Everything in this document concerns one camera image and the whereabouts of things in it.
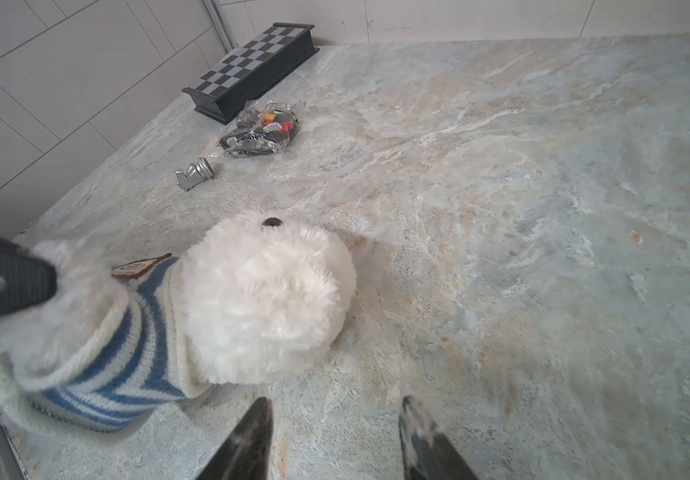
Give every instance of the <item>chess board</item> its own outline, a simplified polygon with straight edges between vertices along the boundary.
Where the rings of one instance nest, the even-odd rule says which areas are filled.
[[[182,91],[196,111],[227,124],[246,101],[262,96],[311,55],[313,25],[275,23],[243,47],[234,48]]]

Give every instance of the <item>stuffed animal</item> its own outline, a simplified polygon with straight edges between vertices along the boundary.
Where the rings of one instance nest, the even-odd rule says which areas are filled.
[[[209,385],[310,370],[356,289],[337,235],[259,213],[219,222],[125,282],[82,242],[32,252],[57,268],[58,292],[0,319],[0,410],[30,431],[100,444]]]

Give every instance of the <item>grout line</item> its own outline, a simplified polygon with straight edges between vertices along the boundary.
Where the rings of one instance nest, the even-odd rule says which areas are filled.
[[[99,2],[99,1],[100,1],[100,0],[94,0],[94,1],[93,1],[92,3],[90,3],[89,5],[86,5],[86,6],[83,7],[81,10],[78,10],[76,13],[70,15],[70,17],[72,17],[72,16],[74,16],[74,15],[76,15],[76,14],[79,14],[79,13],[82,12],[83,10],[86,10],[86,9],[89,8],[91,5],[94,5],[95,3]],[[0,55],[0,59],[4,58],[6,55],[12,53],[14,50],[16,50],[17,48],[20,48],[20,47],[23,46],[24,44],[29,43],[29,42],[32,42],[32,41],[35,40],[36,38],[40,37],[41,35],[43,35],[44,33],[48,32],[49,30],[51,30],[52,28],[56,27],[57,25],[61,24],[62,22],[64,22],[65,20],[67,20],[67,19],[70,18],[70,17],[62,18],[62,20],[60,20],[59,22],[53,24],[51,27],[46,28],[46,30],[43,30],[42,32],[38,33],[37,35],[33,36],[32,38],[28,38],[28,39],[25,40],[23,43],[17,45],[16,47],[14,47],[13,49],[11,49],[11,50],[9,50],[8,52],[4,53],[3,55]]]
[[[68,17],[66,14],[64,14],[64,12],[62,12],[62,8],[60,8],[59,5],[57,5],[57,8],[59,9],[59,11],[60,11],[60,13],[62,14],[63,17],[65,17],[65,18]]]
[[[158,52],[158,56],[160,57],[161,62],[165,62],[164,56],[160,53],[160,50],[158,50],[158,47],[155,46],[153,39],[150,38],[150,36],[148,35],[148,31],[145,30],[145,27],[142,25],[142,22],[140,22],[140,20],[137,18],[137,14],[135,14],[134,10],[132,10],[131,7],[129,6],[129,2],[124,0],[124,3],[126,4],[126,8],[129,9],[129,12],[131,12],[131,14],[134,16],[134,20],[136,20],[137,23],[140,24],[140,28],[142,28],[142,32],[145,32],[145,36],[148,37],[148,40],[150,40],[150,44],[153,45],[153,48],[155,48],[155,51]]]
[[[199,33],[199,34],[196,36],[196,38],[198,38],[198,37],[201,36],[202,34],[208,32],[210,28],[211,28],[211,27],[209,27],[209,28],[207,28],[206,30],[204,30],[203,32]],[[195,38],[194,38],[193,41],[192,41],[192,42],[189,42],[187,45],[189,45],[189,44],[191,44],[191,43],[193,43],[193,42],[195,42],[195,41],[196,41],[196,40],[195,40]],[[175,52],[174,55],[176,55],[176,54],[178,54],[179,52],[182,52],[183,50],[185,50],[185,49],[187,48],[187,45],[185,45],[184,47],[182,47],[178,52]],[[25,168],[23,168],[22,170],[20,170],[19,173],[17,173],[15,176],[13,176],[11,179],[9,179],[4,185],[2,185],[2,186],[0,187],[0,189],[3,188],[3,187],[5,187],[6,185],[9,185],[9,183],[10,183],[14,178],[17,178],[17,177],[19,177],[20,175],[22,175],[22,172],[24,172],[24,171],[27,170],[28,168],[32,167],[33,164],[34,164],[35,162],[39,161],[40,159],[42,159],[42,158],[44,157],[44,155],[46,155],[47,153],[49,153],[49,152],[52,151],[53,149],[59,147],[60,144],[61,144],[65,139],[67,139],[67,138],[70,137],[72,134],[74,134],[75,132],[77,132],[77,131],[78,131],[81,127],[83,127],[84,125],[89,124],[89,125],[96,131],[97,129],[94,128],[94,126],[93,126],[91,123],[89,123],[89,122],[91,122],[92,120],[94,120],[94,119],[97,117],[97,115],[99,115],[100,113],[102,113],[102,111],[105,110],[107,107],[109,107],[113,102],[115,102],[116,100],[118,100],[118,99],[120,99],[121,97],[123,97],[124,95],[126,95],[126,93],[127,93],[129,90],[131,90],[132,88],[136,87],[137,84],[138,84],[139,82],[142,82],[142,81],[145,80],[147,77],[149,77],[153,72],[155,72],[156,70],[158,70],[158,68],[160,68],[161,65],[158,65],[156,68],[153,69],[152,72],[149,72],[147,75],[145,75],[144,77],[142,77],[139,81],[137,81],[137,83],[135,83],[134,85],[131,85],[129,88],[127,88],[126,91],[124,91],[122,94],[120,94],[119,96],[117,96],[117,97],[116,97],[113,101],[111,101],[109,104],[105,105],[105,107],[102,108],[102,110],[100,110],[99,112],[97,112],[96,114],[94,114],[94,116],[92,116],[89,120],[86,120],[86,121],[83,122],[78,128],[76,128],[75,130],[71,131],[69,134],[65,135],[65,137],[64,137],[63,139],[60,139],[59,143],[57,143],[57,144],[56,144],[55,146],[53,146],[52,148],[49,148],[48,150],[46,150],[46,151],[44,152],[44,154],[43,154],[41,157],[36,158],[36,159],[33,160],[27,167],[25,167]],[[114,150],[116,150],[115,147],[113,147],[113,145],[112,145],[109,141],[108,141],[108,144],[110,145],[111,148],[113,148]]]
[[[590,12],[593,11],[593,5],[595,5],[595,0],[593,0],[593,3],[590,4],[590,10],[588,10],[588,16],[585,17],[585,23],[582,24],[582,29],[580,30],[580,36],[578,36],[577,38],[582,38],[582,32],[584,32],[584,26],[586,24],[588,24],[588,18],[590,18]]]
[[[91,120],[88,120],[86,123],[89,124],[89,127],[91,127],[94,131],[97,132],[97,135],[99,135],[100,137],[102,137],[102,140],[105,140],[106,142],[108,142],[108,145],[110,146],[110,148],[112,148],[112,149],[115,150],[115,151],[118,151],[118,149],[117,149],[116,147],[114,147],[113,144],[110,143],[110,141],[109,141],[108,139],[106,139],[106,138],[104,137],[104,135],[102,135],[102,134],[100,133],[100,130],[97,130],[97,127],[95,127],[94,124],[91,123]]]
[[[19,103],[19,101],[17,101],[16,98],[12,97],[12,95],[11,95],[9,92],[7,92],[6,90],[4,90],[4,87],[2,87],[1,85],[0,85],[0,89],[3,90],[4,93],[5,93],[6,95],[8,95],[13,101],[16,101],[16,102],[17,102],[17,105],[19,105],[20,107],[22,107],[22,110],[25,110],[26,112],[28,112],[28,114],[29,114],[31,117],[35,118],[35,121],[37,121],[37,122],[39,122],[41,125],[43,125],[43,127],[44,127],[46,130],[48,130],[48,132],[49,132],[50,134],[52,134],[52,135],[54,136],[54,138],[56,138],[56,139],[58,140],[57,145],[59,145],[59,142],[62,141],[62,139],[61,139],[59,136],[55,135],[54,132],[53,132],[49,127],[47,127],[46,125],[44,125],[44,122],[38,120],[38,117],[36,117],[36,116],[33,115],[32,113],[30,113],[30,110],[27,110],[27,109],[24,107],[23,104]]]
[[[22,137],[22,138],[24,139],[24,141],[26,141],[26,142],[28,142],[30,145],[32,145],[34,149],[36,149],[36,150],[38,150],[39,152],[41,152],[41,155],[44,154],[44,152],[42,152],[40,148],[38,148],[38,147],[36,147],[35,145],[33,145],[33,143],[32,143],[30,140],[26,139],[26,138],[24,137],[23,134],[19,133],[19,132],[17,131],[16,128],[14,128],[14,127],[11,126],[10,124],[6,123],[6,120],[4,120],[3,118],[0,117],[0,121],[4,122],[4,125],[6,125],[7,127],[9,127],[10,129],[12,129],[17,135],[19,135],[20,137]]]
[[[160,30],[164,33],[164,36],[166,37],[167,42],[169,43],[169,45],[171,45],[171,49],[174,50],[174,54],[177,54],[177,49],[174,48],[174,44],[171,43],[171,40],[169,39],[169,35],[167,35],[166,30],[164,30],[163,25],[161,25],[160,22],[158,22],[158,17],[155,16],[155,12],[153,12],[153,9],[150,8],[150,5],[148,4],[148,0],[145,0],[145,5],[148,6],[148,10],[150,10],[150,14],[153,15],[153,18],[155,18],[155,22],[156,22],[156,23],[158,24],[158,26],[160,27]]]
[[[27,0],[23,0],[23,1],[24,1],[24,4],[27,5],[28,8],[30,8],[30,11],[33,12],[33,15],[35,15],[36,17],[38,17],[38,20],[40,20],[41,23],[44,24],[44,28],[46,28],[46,30],[49,30],[49,26],[46,25],[46,22],[44,22],[44,20],[41,18],[40,15],[38,15],[37,13],[35,13],[35,10],[33,10],[33,7],[30,6],[30,4],[27,2]]]
[[[242,3],[244,4],[244,10],[246,10],[246,16],[249,17],[249,24],[251,25],[251,29],[254,32],[254,36],[257,36],[258,33],[256,32],[256,28],[254,28],[254,22],[252,22],[251,15],[249,14],[249,5],[247,5],[248,2],[242,2]]]
[[[198,52],[201,52],[201,56],[204,57],[204,62],[206,63],[206,68],[211,68],[211,65],[209,65],[209,61],[206,60],[206,56],[204,55],[204,51],[201,50],[200,45],[198,45],[198,37],[196,37],[196,46],[198,47]]]
[[[372,44],[372,40],[369,38],[369,9],[366,7],[366,0],[363,0],[363,13],[366,14],[366,43]]]
[[[185,50],[185,49],[188,47],[188,45],[190,45],[191,43],[195,42],[196,39],[197,39],[199,36],[201,36],[202,34],[208,32],[210,29],[211,29],[211,27],[208,27],[206,30],[204,30],[203,32],[199,33],[199,34],[196,36],[196,38],[194,38],[191,42],[188,42],[187,45],[185,45],[184,47],[180,48],[180,50],[176,51],[176,52],[174,53],[174,55],[171,55],[170,57],[168,57],[166,60],[164,60],[164,62],[163,62],[162,64],[158,65],[158,66],[157,66],[156,68],[154,68],[151,72],[148,72],[147,75],[145,75],[144,77],[142,77],[142,78],[140,78],[139,80],[137,80],[137,82],[136,82],[135,84],[131,85],[131,86],[130,86],[129,88],[127,88],[122,94],[120,94],[119,96],[117,96],[116,98],[114,98],[109,104],[107,104],[107,105],[105,105],[104,107],[102,107],[102,110],[100,110],[100,111],[97,112],[96,114],[92,115],[91,118],[90,118],[89,120],[86,120],[86,123],[88,123],[88,122],[94,120],[98,115],[100,115],[100,113],[102,113],[103,111],[105,111],[105,109],[108,108],[109,106],[111,106],[116,100],[119,100],[121,97],[123,97],[124,95],[126,95],[126,93],[128,93],[129,90],[131,90],[132,88],[136,87],[137,84],[138,84],[139,82],[142,82],[142,81],[145,80],[147,77],[151,76],[151,75],[152,75],[153,73],[155,73],[159,68],[163,67],[164,64],[165,64],[166,62],[168,62],[169,60],[171,60],[172,58],[174,58],[174,56],[175,56],[176,54],[178,54],[178,53],[182,52],[183,50]],[[78,128],[76,128],[75,130],[71,131],[71,133],[68,135],[68,137],[70,137],[70,135],[74,134],[75,131],[76,131]]]

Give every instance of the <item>plush toy head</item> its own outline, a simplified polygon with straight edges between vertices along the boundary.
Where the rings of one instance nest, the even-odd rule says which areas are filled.
[[[340,333],[356,271],[340,238],[259,213],[224,220],[181,260],[180,306],[202,382],[287,379]]]

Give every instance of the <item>tag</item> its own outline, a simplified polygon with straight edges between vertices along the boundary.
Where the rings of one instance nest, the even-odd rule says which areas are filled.
[[[149,272],[156,264],[162,260],[166,260],[170,256],[171,254],[166,254],[164,256],[157,256],[156,258],[137,260],[136,262],[113,268],[113,278],[139,278]]]
[[[264,131],[281,131],[282,129],[283,126],[277,121],[274,121],[272,124],[265,125],[263,128]]]

